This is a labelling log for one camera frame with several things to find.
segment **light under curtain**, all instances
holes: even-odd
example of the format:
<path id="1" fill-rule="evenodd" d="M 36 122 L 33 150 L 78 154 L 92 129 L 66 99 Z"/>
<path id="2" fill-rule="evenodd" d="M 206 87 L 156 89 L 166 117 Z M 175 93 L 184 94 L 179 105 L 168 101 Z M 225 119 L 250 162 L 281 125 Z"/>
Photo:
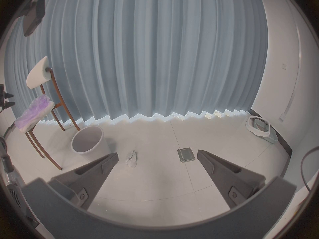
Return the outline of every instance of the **light under curtain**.
<path id="1" fill-rule="evenodd" d="M 31 36 L 20 18 L 7 42 L 16 117 L 41 94 L 26 77 L 45 56 L 74 119 L 248 110 L 255 99 L 268 45 L 262 0 L 45 0 L 45 8 Z M 44 89 L 58 101 L 52 81 Z M 68 119 L 61 107 L 57 115 Z"/>

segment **white bucket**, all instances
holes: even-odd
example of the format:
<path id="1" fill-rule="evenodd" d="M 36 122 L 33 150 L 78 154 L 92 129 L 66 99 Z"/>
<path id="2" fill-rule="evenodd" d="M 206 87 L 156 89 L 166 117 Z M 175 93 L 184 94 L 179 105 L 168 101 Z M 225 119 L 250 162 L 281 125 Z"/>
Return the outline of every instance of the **white bucket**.
<path id="1" fill-rule="evenodd" d="M 84 155 L 88 161 L 94 161 L 111 153 L 103 129 L 97 125 L 78 131 L 72 139 L 71 148 L 76 154 Z"/>

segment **crumpled plastic bag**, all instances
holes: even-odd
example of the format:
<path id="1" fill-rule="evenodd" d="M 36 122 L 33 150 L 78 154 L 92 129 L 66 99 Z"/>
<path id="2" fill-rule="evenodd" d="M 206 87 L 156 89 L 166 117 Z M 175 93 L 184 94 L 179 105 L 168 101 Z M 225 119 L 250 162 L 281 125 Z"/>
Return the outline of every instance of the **crumpled plastic bag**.
<path id="1" fill-rule="evenodd" d="M 22 129 L 31 121 L 41 120 L 43 118 L 41 111 L 49 105 L 49 102 L 50 98 L 47 95 L 41 95 L 35 98 L 24 113 L 15 120 L 14 124 L 16 127 Z"/>
<path id="2" fill-rule="evenodd" d="M 126 156 L 125 164 L 129 167 L 136 167 L 136 152 L 133 150 Z"/>

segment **chair leg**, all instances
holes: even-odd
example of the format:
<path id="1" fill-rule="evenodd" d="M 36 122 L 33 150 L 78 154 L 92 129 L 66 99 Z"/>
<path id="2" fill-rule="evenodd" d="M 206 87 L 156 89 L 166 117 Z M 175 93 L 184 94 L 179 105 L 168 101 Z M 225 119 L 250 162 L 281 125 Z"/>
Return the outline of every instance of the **chair leg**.
<path id="1" fill-rule="evenodd" d="M 36 147 L 36 145 L 34 144 L 34 142 L 31 140 L 30 136 L 28 135 L 28 133 L 26 133 L 26 137 L 28 138 L 28 140 L 30 141 L 30 143 L 32 144 L 33 148 L 35 148 L 35 150 L 39 153 L 39 155 L 44 158 L 43 154 L 39 151 L 39 149 Z"/>
<path id="2" fill-rule="evenodd" d="M 55 77 L 54 77 L 54 74 L 53 74 L 52 69 L 50 69 L 50 74 L 51 74 L 53 86 L 54 86 L 54 88 L 55 88 L 56 93 L 58 94 L 58 97 L 59 97 L 59 99 L 60 99 L 60 101 L 61 101 L 61 103 L 62 103 L 62 106 L 64 107 L 64 109 L 65 109 L 66 113 L 68 114 L 69 118 L 71 119 L 72 123 L 75 125 L 76 129 L 77 129 L 78 131 L 80 131 L 79 126 L 76 124 L 76 122 L 75 122 L 74 118 L 72 117 L 70 111 L 69 111 L 68 108 L 66 107 L 66 104 L 65 104 L 65 102 L 64 102 L 64 100 L 63 100 L 63 98 L 62 98 L 62 95 L 61 95 L 60 91 L 59 91 L 58 85 L 57 85 L 57 83 L 56 83 L 56 81 L 55 81 Z"/>
<path id="3" fill-rule="evenodd" d="M 36 143 L 36 145 L 39 147 L 39 149 L 44 153 L 44 155 L 59 169 L 62 170 L 62 167 L 58 165 L 57 162 L 54 161 L 54 159 L 46 152 L 46 150 L 42 147 L 42 145 L 39 143 L 38 139 L 35 137 L 33 132 L 29 132 L 30 136 Z"/>
<path id="4" fill-rule="evenodd" d="M 65 129 L 63 128 L 63 126 L 59 122 L 58 117 L 55 115 L 54 111 L 51 111 L 51 112 L 52 112 L 52 115 L 53 115 L 55 121 L 59 124 L 60 128 L 62 129 L 62 131 L 65 131 Z"/>

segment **pleated curtain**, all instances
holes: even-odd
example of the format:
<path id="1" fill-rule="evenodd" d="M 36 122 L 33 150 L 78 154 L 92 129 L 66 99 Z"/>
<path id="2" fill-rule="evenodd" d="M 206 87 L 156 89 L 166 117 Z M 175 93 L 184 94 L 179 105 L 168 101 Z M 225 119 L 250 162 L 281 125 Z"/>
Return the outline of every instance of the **pleated curtain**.
<path id="1" fill-rule="evenodd" d="M 7 42 L 16 117 L 41 94 L 26 77 L 45 56 L 84 121 L 247 110 L 255 99 L 268 46 L 262 0 L 45 0 L 45 8 L 31 36 L 20 18 Z M 58 102 L 52 81 L 44 89 Z M 57 115 L 68 120 L 61 107 Z"/>

